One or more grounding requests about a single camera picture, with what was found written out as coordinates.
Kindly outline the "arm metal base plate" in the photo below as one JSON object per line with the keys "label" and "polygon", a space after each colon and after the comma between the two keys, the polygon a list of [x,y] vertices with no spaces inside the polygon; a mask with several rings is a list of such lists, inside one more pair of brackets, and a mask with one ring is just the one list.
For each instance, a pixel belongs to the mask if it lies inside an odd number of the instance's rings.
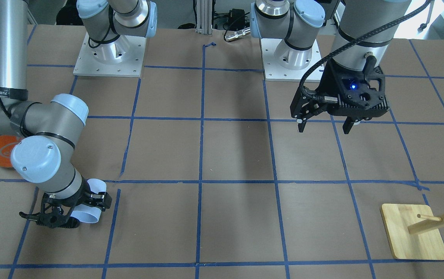
{"label": "arm metal base plate", "polygon": [[291,48],[284,39],[263,38],[260,43],[266,81],[298,82],[321,59],[317,41],[304,51]]}
{"label": "arm metal base plate", "polygon": [[141,77],[146,38],[121,36],[95,49],[89,42],[86,34],[73,70],[75,76]]}

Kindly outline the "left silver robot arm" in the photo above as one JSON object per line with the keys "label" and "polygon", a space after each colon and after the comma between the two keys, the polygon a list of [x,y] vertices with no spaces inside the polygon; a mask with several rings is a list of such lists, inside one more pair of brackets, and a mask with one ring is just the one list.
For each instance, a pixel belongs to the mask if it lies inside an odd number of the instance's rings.
{"label": "left silver robot arm", "polygon": [[318,62],[307,62],[326,11],[316,0],[256,0],[251,5],[251,35],[279,39],[276,59],[292,69],[307,68],[290,105],[299,132],[307,121],[326,112],[345,117],[349,134],[361,121],[390,109],[385,96],[381,60],[406,21],[409,0],[347,0],[331,51]]}

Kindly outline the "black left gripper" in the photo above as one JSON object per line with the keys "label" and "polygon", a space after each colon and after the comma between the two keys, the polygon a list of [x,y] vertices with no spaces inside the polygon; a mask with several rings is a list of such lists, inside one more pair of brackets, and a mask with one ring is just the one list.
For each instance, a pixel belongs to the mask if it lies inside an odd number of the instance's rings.
{"label": "black left gripper", "polygon": [[337,62],[328,62],[318,88],[299,86],[290,105],[290,115],[297,118],[298,132],[304,132],[307,119],[324,111],[346,116],[342,125],[349,134],[355,118],[381,117],[390,110],[385,96],[385,74],[380,66],[362,70],[347,69]]}

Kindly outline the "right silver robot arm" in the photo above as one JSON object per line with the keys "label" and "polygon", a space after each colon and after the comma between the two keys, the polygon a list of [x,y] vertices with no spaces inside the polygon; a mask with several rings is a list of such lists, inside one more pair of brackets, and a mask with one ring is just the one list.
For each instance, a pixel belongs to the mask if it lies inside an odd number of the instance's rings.
{"label": "right silver robot arm", "polygon": [[[157,6],[150,0],[79,0],[87,36],[74,73],[139,77],[145,40],[155,36]],[[28,100],[28,2],[0,0],[0,135],[22,138],[13,168],[42,191],[40,212],[20,216],[50,228],[95,224],[111,207],[105,182],[85,179],[71,157],[89,109],[80,98],[58,94],[48,104]]]}

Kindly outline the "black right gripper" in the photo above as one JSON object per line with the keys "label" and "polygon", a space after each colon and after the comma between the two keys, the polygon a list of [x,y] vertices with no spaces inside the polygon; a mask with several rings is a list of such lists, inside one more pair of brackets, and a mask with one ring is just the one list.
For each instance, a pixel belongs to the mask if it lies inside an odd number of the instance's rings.
{"label": "black right gripper", "polygon": [[84,201],[96,202],[102,212],[111,208],[112,197],[107,192],[93,193],[90,189],[83,188],[69,198],[62,200],[50,194],[43,194],[40,212],[26,214],[19,212],[20,217],[29,221],[34,221],[38,226],[49,228],[77,228],[80,221],[71,217],[71,212]]}

